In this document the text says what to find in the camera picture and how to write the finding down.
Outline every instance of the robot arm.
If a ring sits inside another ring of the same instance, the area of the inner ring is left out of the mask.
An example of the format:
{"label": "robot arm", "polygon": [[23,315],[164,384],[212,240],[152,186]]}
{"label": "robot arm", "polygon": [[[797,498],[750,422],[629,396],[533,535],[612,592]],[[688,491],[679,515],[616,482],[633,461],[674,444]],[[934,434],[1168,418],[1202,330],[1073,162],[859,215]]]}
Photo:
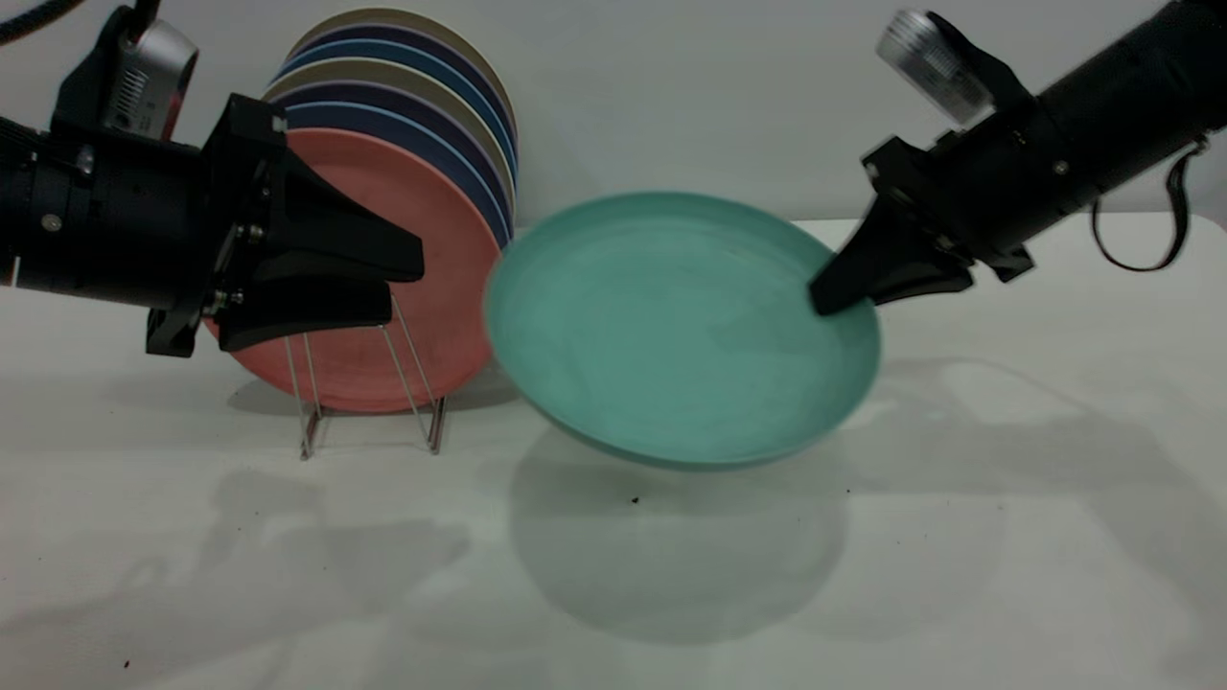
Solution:
{"label": "robot arm", "polygon": [[[112,15],[49,131],[0,118],[6,282],[147,307],[160,355],[190,356],[204,317],[222,350],[388,323],[387,281],[422,277],[421,241],[312,172],[277,107],[231,96],[204,149],[168,141],[196,50],[156,9]],[[16,34],[55,18],[39,10]]]}
{"label": "robot arm", "polygon": [[[864,158],[877,199],[810,285],[821,314],[961,292],[975,262],[1009,282],[1034,268],[1028,239],[1227,126],[1227,0],[1164,6],[1039,96],[934,14],[901,12],[879,54],[961,124],[995,112],[928,151],[894,138]],[[1187,165],[1168,184],[1178,231]]]}

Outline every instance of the blue plate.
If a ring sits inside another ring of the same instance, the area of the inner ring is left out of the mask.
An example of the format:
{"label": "blue plate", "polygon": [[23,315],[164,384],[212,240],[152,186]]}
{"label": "blue plate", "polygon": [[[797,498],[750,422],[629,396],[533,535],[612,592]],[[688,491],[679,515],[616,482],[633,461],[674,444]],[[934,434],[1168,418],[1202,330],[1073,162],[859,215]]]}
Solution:
{"label": "blue plate", "polygon": [[671,469],[764,463],[838,427],[877,374],[874,306],[810,306],[832,255],[731,201],[602,199],[507,249],[486,330],[524,397],[605,452]]}
{"label": "blue plate", "polygon": [[513,144],[503,120],[494,112],[494,108],[488,101],[486,101],[486,97],[477,91],[477,87],[464,77],[464,75],[455,71],[448,66],[447,63],[439,60],[429,53],[425,53],[407,45],[401,45],[399,43],[393,43],[390,41],[339,41],[318,48],[312,48],[310,50],[299,54],[297,58],[281,66],[281,70],[277,72],[274,81],[304,65],[333,58],[372,58],[377,60],[388,60],[390,63],[396,63],[418,70],[422,74],[444,83],[448,88],[455,91],[461,98],[464,98],[472,107],[472,109],[477,112],[481,119],[490,125],[490,130],[494,133],[494,138],[498,140],[498,145],[503,149],[503,153],[507,155],[507,162],[510,165],[512,172],[519,172],[515,145]]}
{"label": "blue plate", "polygon": [[[486,183],[486,187],[502,192],[502,195],[499,196],[499,207],[503,211],[503,217],[508,220],[508,223],[512,223],[515,209],[514,189],[508,189],[503,179],[498,177],[498,173],[494,171],[494,165],[481,150],[481,146],[477,145],[477,141],[443,112],[436,109],[425,101],[420,101],[409,93],[405,93],[404,91],[369,82],[319,82],[302,88],[296,88],[272,99],[272,103],[286,108],[306,103],[321,102],[346,102],[374,106],[384,110],[399,113],[417,124],[426,126],[440,139],[447,141],[453,149],[459,151],[460,155],[464,156],[470,163],[472,163],[474,168],[476,168],[477,173]],[[388,140],[383,135],[379,135],[379,138],[385,141]]]}
{"label": "blue plate", "polygon": [[416,122],[360,103],[306,103],[286,108],[291,129],[333,128],[377,136],[421,156],[456,183],[481,211],[499,247],[510,241],[510,222],[503,216],[498,195],[459,151]]}
{"label": "blue plate", "polygon": [[[298,50],[294,50],[286,59],[292,60],[307,50],[319,48],[320,45],[326,45],[329,43],[336,43],[339,41],[390,41],[393,43],[400,43],[401,45],[416,48],[423,53],[434,55],[439,60],[447,63],[448,66],[460,72],[469,80],[470,83],[481,91],[481,95],[486,97],[486,101],[498,112],[503,124],[507,125],[507,131],[512,133],[514,140],[515,128],[512,125],[512,118],[509,114],[510,106],[503,103],[503,99],[498,97],[498,93],[476,65],[466,60],[465,56],[461,55],[455,48],[434,38],[433,36],[427,36],[425,33],[418,33],[409,28],[391,25],[348,26],[313,38],[310,42],[303,44]],[[519,142],[513,141],[513,144],[517,144],[518,150]]]}

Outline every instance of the table surface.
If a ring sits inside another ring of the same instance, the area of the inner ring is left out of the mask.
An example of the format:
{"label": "table surface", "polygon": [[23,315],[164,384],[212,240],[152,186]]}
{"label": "table surface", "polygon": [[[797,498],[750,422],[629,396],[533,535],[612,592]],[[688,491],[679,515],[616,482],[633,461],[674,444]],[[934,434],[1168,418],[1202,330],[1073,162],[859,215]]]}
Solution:
{"label": "table surface", "polygon": [[[207,334],[5,291],[0,686],[1227,688],[1227,233],[1144,276],[1086,222],[885,308],[861,410],[733,474],[587,449],[496,371],[438,457],[336,417],[299,462]],[[1104,219],[1141,260],[1169,226]]]}

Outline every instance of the white wall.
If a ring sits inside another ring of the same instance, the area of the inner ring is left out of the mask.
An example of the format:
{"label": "white wall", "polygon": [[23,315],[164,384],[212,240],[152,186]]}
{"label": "white wall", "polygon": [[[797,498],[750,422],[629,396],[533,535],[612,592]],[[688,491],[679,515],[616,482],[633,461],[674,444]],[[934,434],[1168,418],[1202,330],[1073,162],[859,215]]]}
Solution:
{"label": "white wall", "polygon": [[[11,15],[29,0],[0,0]],[[164,0],[202,49],[178,136],[202,141],[225,96],[259,95],[317,21],[371,0]],[[789,217],[854,217],[861,155],[893,133],[926,144],[946,122],[874,47],[903,0],[417,0],[400,6],[469,37],[501,70],[524,149],[521,221],[594,195],[679,188]],[[1023,83],[1045,87],[1139,23],[1157,0],[928,0]],[[55,88],[113,2],[0,52],[2,112],[44,124]],[[1193,174],[1199,211],[1227,220],[1215,151]],[[1152,176],[1114,207],[1166,203]]]}

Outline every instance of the teal plate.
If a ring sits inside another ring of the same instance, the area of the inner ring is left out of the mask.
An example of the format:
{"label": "teal plate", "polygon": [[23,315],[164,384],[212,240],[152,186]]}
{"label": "teal plate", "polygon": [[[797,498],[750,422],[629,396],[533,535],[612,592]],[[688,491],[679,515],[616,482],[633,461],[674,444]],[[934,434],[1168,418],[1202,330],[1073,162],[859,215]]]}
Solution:
{"label": "teal plate", "polygon": [[874,306],[810,307],[832,255],[731,201],[601,199],[509,246],[486,329],[524,397],[605,452],[670,469],[771,462],[838,427],[877,374]]}

